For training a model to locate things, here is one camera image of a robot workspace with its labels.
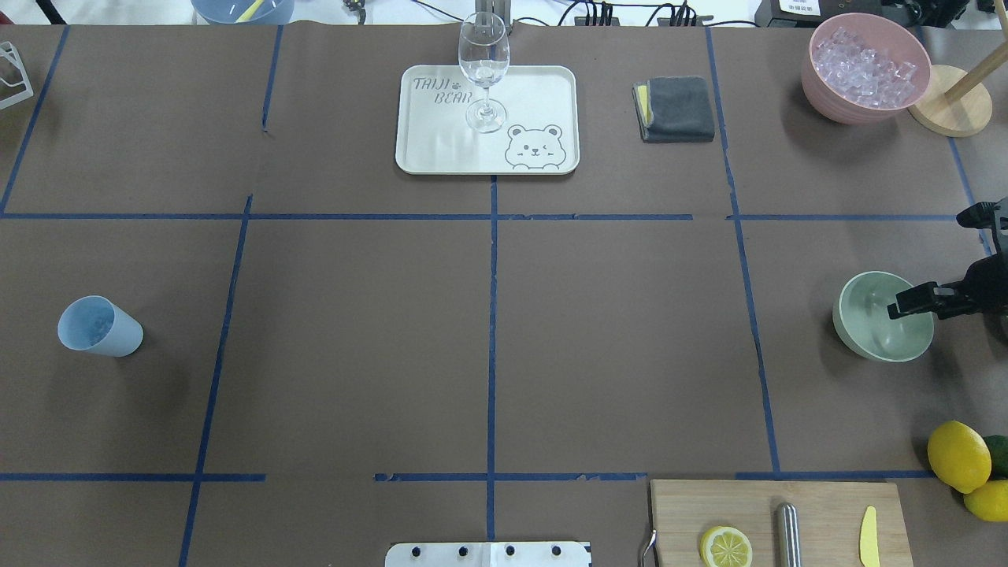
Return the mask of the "green lime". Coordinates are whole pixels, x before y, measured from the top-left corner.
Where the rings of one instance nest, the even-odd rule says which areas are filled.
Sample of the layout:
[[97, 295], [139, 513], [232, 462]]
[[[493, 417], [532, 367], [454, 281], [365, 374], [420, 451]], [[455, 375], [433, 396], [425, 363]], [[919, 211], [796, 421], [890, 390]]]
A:
[[1005, 480], [1008, 477], [1007, 435], [984, 435], [983, 441], [990, 453], [992, 478]]

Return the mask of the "blue bowl with fork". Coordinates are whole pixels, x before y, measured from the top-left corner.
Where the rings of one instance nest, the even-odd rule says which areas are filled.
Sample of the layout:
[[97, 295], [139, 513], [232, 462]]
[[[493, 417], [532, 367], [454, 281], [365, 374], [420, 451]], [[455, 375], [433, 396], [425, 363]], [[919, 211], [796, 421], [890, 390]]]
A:
[[291, 21], [295, 1], [191, 1], [209, 24], [282, 25]]

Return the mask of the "grey folded cloth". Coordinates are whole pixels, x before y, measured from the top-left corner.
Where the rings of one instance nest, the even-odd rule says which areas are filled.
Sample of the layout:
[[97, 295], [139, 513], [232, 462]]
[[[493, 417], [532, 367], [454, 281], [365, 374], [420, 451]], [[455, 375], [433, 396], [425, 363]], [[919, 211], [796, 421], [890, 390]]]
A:
[[715, 121], [701, 76], [655, 76], [632, 87], [645, 143], [710, 143]]

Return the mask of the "wooden cutting board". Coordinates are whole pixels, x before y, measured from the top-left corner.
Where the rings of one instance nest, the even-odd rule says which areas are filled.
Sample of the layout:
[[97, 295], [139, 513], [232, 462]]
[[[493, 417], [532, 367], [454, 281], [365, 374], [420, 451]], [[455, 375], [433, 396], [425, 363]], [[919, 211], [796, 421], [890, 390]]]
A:
[[797, 513], [803, 566], [860, 566], [860, 531], [869, 506], [877, 513], [882, 566], [914, 563], [895, 484], [850, 481], [652, 480], [651, 517], [660, 566], [702, 566], [701, 541], [717, 525], [744, 532], [754, 566], [781, 561], [779, 509]]

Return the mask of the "yellow plastic knife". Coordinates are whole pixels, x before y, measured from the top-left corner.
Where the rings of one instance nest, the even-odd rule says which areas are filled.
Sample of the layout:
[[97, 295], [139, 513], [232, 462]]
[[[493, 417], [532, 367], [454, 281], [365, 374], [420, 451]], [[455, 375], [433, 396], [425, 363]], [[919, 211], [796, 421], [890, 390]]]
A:
[[859, 560], [865, 567], [880, 567], [877, 511], [868, 505], [859, 528]]

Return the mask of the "lemon half slice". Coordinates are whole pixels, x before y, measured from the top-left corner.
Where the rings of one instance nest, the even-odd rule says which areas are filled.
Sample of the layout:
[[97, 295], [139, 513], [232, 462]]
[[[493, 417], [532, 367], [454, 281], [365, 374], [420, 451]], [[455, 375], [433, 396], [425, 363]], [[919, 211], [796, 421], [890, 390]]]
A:
[[745, 532], [731, 525], [709, 528], [699, 542], [699, 557], [705, 566], [751, 566], [752, 544]]

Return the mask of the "cream bear tray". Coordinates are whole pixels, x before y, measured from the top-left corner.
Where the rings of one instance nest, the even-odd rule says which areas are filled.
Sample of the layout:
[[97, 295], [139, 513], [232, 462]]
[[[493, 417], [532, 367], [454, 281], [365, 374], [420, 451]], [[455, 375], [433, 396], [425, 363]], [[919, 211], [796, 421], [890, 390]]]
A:
[[484, 91], [460, 65], [401, 76], [396, 164], [410, 175], [568, 175], [580, 163], [576, 78], [560, 65], [511, 65]]

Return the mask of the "clear wine glass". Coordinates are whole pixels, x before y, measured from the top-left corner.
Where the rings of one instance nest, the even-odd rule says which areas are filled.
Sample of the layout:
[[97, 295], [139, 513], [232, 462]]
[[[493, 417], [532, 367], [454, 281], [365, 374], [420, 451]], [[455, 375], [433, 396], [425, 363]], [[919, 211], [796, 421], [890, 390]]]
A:
[[506, 120], [506, 109], [490, 96], [490, 87], [506, 76], [510, 44], [506, 24], [492, 11], [469, 14], [458, 33], [458, 65], [469, 82], [483, 94], [465, 111], [465, 121], [479, 133], [497, 132]]

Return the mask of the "pink bowl with ice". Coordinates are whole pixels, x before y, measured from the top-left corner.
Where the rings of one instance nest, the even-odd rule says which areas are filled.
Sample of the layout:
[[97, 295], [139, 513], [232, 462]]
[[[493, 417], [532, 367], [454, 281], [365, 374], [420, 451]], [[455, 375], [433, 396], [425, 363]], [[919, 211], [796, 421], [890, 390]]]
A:
[[828, 119], [873, 124], [922, 100], [932, 64], [910, 31], [881, 16], [828, 18], [811, 36], [802, 67], [807, 101]]

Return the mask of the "yellow lemon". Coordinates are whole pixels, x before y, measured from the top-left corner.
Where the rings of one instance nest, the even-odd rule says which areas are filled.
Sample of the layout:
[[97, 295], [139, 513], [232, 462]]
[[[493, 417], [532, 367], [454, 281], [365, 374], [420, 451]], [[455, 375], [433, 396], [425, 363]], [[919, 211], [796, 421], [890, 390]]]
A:
[[992, 474], [992, 456], [986, 442], [962, 422], [940, 424], [929, 435], [926, 454], [936, 477], [962, 495], [983, 487]]
[[983, 485], [965, 493], [962, 501], [974, 517], [989, 523], [1006, 523], [1008, 480], [990, 480]]

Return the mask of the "mint green bowl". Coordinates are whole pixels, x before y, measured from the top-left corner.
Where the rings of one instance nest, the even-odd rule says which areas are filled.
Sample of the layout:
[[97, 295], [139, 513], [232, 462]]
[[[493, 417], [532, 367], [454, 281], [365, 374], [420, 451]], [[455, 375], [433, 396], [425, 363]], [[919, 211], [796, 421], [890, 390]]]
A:
[[920, 358], [932, 345], [935, 323], [930, 313], [892, 319], [888, 307], [911, 288], [889, 272], [862, 272], [843, 284], [832, 307], [836, 334], [854, 353], [878, 362], [903, 363]]

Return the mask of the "light blue plastic cup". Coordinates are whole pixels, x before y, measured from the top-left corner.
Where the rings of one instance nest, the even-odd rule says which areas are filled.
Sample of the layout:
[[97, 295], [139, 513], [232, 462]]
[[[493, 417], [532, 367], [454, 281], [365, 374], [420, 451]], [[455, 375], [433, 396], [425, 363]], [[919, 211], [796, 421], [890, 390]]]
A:
[[66, 306], [57, 337], [69, 350], [126, 358], [142, 344], [144, 331], [133, 316], [108, 298], [87, 295]]

